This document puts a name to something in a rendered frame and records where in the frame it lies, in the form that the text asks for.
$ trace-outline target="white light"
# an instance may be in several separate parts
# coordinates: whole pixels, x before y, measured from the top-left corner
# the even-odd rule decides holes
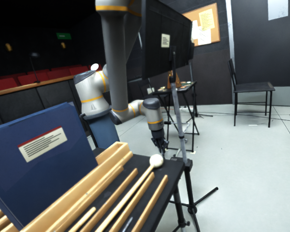
[[[90,69],[91,69],[92,71],[96,71],[96,70],[98,69],[98,67],[99,67],[98,64],[93,64],[93,65],[90,67]]]

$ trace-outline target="bulletin board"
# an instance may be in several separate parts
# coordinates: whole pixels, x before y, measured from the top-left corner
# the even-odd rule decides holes
[[[194,46],[220,42],[217,3],[183,14],[192,21]]]

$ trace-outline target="white floor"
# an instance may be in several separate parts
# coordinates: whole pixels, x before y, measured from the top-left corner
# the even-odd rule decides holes
[[[263,111],[264,107],[239,105],[238,111]],[[191,179],[195,201],[212,190],[219,190],[198,204],[197,218],[202,232],[290,232],[290,107],[272,108],[271,127],[262,113],[239,113],[233,126],[233,105],[202,105],[196,118],[200,135],[195,135]],[[182,121],[190,119],[182,112]],[[116,126],[119,138],[135,154],[151,156],[158,149],[151,142],[146,118],[139,116]],[[187,132],[192,132],[192,123]],[[187,149],[191,149],[191,135]],[[170,147],[179,147],[174,126],[170,127]],[[166,152],[170,159],[175,150]],[[188,203],[185,178],[179,182],[181,200]],[[187,208],[186,231],[195,232]],[[158,232],[177,226],[175,206],[169,204]]]

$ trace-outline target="black monitor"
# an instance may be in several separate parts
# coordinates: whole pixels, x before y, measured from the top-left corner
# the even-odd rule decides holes
[[[192,22],[159,0],[142,1],[142,78],[172,70],[170,46],[176,46],[176,68],[193,58]]]

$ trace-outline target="exit sign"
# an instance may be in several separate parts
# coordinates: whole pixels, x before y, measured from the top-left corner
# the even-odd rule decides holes
[[[70,33],[56,33],[59,40],[71,40]]]

